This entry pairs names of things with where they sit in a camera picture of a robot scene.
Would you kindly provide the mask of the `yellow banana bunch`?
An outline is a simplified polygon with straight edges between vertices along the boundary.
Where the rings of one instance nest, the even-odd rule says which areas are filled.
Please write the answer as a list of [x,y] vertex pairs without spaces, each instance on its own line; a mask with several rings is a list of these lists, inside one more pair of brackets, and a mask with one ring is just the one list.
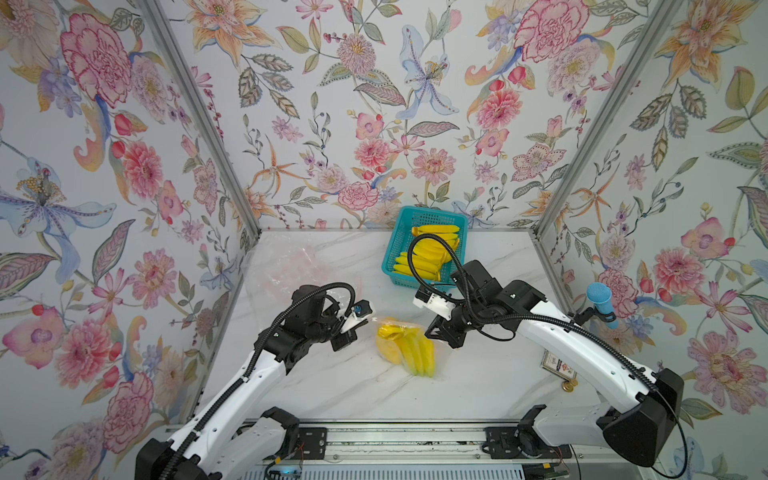
[[420,327],[383,323],[375,338],[379,355],[410,375],[432,378],[436,373],[436,348]]
[[410,266],[413,266],[418,275],[424,280],[439,281],[441,279],[442,264],[440,260],[418,256],[413,253],[408,260],[406,252],[402,252],[396,259],[392,270],[396,273],[413,277]]

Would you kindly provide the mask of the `pink dotted zip bag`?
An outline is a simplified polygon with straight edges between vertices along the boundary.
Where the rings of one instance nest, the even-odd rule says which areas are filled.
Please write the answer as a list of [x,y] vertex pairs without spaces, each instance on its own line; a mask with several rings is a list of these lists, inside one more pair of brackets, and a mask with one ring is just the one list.
[[358,274],[345,272],[322,259],[318,247],[305,235],[288,232],[263,234],[245,257],[244,295],[249,305],[274,307],[291,300],[292,292],[302,285],[322,286],[334,281],[362,289]]

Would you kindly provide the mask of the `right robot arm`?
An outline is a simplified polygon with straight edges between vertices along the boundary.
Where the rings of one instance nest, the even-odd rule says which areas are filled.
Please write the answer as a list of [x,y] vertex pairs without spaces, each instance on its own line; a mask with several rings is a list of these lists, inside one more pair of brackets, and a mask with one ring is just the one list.
[[[451,278],[459,297],[452,298],[422,279],[414,254],[426,241],[440,244],[451,258],[455,266]],[[437,234],[416,236],[406,261],[420,285],[415,305],[435,315],[427,338],[458,349],[469,332],[498,325],[554,354],[601,396],[600,403],[586,407],[531,407],[514,430],[523,454],[533,457],[564,445],[605,447],[635,466],[653,469],[669,436],[682,430],[682,378],[670,369],[648,370],[585,329],[585,322],[593,318],[606,324],[615,321],[607,286],[592,285],[592,307],[567,315],[522,280],[501,285],[479,261],[461,263]]]

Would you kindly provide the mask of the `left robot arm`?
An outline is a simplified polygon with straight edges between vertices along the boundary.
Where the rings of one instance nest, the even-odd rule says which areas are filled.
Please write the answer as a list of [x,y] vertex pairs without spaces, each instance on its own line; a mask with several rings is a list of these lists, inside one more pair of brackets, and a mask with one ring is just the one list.
[[214,399],[169,439],[150,440],[141,448],[136,478],[239,479],[263,460],[294,455],[299,449],[297,417],[272,407],[246,426],[248,414],[313,345],[345,348],[373,313],[371,303],[358,299],[348,283],[301,286]]

